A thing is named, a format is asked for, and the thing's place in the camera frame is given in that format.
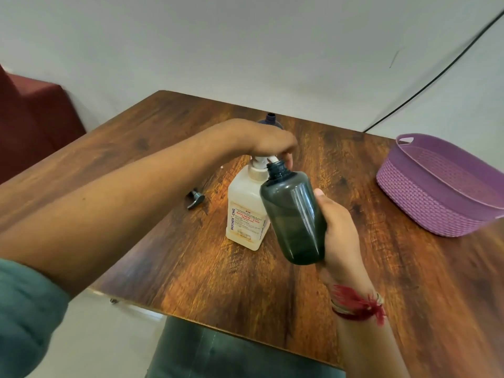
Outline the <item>person's right hand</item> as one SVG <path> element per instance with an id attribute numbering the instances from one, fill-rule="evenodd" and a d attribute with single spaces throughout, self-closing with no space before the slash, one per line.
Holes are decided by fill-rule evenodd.
<path id="1" fill-rule="evenodd" d="M 324 218 L 325 256 L 316 264 L 320 279 L 328 288 L 343 285 L 360 293 L 371 292 L 374 286 L 364 266 L 359 235 L 349 211 L 333 201 L 331 217 Z"/>

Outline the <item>person's left hand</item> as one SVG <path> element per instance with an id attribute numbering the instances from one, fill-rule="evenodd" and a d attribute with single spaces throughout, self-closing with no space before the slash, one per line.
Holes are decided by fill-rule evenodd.
<path id="1" fill-rule="evenodd" d="M 244 155 L 271 157 L 274 144 L 298 144 L 289 131 L 245 119 L 227 120 L 216 127 L 233 158 Z"/>

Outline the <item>dark translucent plastic bottle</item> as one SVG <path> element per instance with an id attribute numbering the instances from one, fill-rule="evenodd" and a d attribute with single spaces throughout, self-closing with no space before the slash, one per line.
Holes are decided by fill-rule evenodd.
<path id="1" fill-rule="evenodd" d="M 327 223 L 310 179 L 282 160 L 267 164 L 260 196 L 284 257 L 306 266 L 324 260 Z"/>

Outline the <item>white pump dispenser bottle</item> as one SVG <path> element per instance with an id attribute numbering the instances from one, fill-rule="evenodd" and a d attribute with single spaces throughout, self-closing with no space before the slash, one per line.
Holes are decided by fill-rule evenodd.
<path id="1" fill-rule="evenodd" d="M 267 165 L 277 160 L 274 156 L 251 157 L 228 187 L 226 237 L 252 251 L 259 249 L 270 227 L 260 189 L 269 177 Z"/>

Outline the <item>person's left forearm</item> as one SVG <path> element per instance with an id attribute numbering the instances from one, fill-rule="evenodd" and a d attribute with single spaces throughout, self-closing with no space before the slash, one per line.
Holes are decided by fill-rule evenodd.
<path id="1" fill-rule="evenodd" d="M 123 166 L 47 204 L 0 234 L 0 259 L 75 297 L 236 153 L 232 122 Z"/>

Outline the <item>person's right forearm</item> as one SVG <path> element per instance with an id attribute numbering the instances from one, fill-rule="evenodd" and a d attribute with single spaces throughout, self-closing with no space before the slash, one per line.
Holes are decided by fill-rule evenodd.
<path id="1" fill-rule="evenodd" d="M 347 378 L 411 378 L 388 317 L 379 327 L 375 318 L 354 322 L 334 315 Z"/>

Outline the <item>dark purple bottle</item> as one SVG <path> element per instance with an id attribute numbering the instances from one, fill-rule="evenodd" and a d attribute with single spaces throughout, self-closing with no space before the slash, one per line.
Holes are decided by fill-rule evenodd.
<path id="1" fill-rule="evenodd" d="M 258 123 L 272 126 L 272 127 L 277 127 L 283 130 L 283 126 L 281 123 L 277 120 L 276 114 L 274 113 L 267 113 L 266 117 L 262 120 L 259 120 Z"/>

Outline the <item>dark bottle cap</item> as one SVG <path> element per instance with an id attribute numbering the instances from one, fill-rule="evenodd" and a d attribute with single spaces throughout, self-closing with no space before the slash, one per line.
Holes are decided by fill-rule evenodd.
<path id="1" fill-rule="evenodd" d="M 205 201 L 205 195 L 195 188 L 193 188 L 188 194 L 187 198 L 191 200 L 190 204 L 187 206 L 188 210 L 193 210 L 195 207 L 200 205 Z"/>

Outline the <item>red thread wristband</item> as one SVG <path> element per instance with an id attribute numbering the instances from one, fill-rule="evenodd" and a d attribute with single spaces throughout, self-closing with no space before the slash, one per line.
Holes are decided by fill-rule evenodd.
<path id="1" fill-rule="evenodd" d="M 329 291 L 332 312 L 338 317 L 354 322 L 375 318 L 379 327 L 385 324 L 384 299 L 378 292 L 361 296 L 353 288 L 343 285 L 333 285 Z"/>

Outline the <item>purple woven plastic basket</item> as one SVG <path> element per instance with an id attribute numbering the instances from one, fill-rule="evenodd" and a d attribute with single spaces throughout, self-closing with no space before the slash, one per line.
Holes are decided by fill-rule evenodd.
<path id="1" fill-rule="evenodd" d="M 439 236 L 461 237 L 504 218 L 504 173 L 432 135 L 399 135 L 376 181 L 409 218 Z"/>

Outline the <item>person's grey trousers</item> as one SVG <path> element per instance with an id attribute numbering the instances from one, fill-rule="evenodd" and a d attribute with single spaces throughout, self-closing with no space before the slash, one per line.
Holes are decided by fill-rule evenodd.
<path id="1" fill-rule="evenodd" d="M 343 370 L 168 316 L 145 378 L 346 378 Z"/>

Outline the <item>dark red chair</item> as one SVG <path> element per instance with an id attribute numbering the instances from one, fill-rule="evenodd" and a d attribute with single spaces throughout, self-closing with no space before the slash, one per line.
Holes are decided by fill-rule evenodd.
<path id="1" fill-rule="evenodd" d="M 65 89 L 0 65 L 0 184 L 86 134 Z"/>

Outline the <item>teal sleeve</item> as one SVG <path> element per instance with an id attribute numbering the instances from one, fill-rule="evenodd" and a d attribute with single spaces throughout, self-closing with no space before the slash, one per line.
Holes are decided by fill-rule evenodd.
<path id="1" fill-rule="evenodd" d="M 70 301 L 41 273 L 0 259 L 0 378 L 25 378 L 40 365 Z"/>

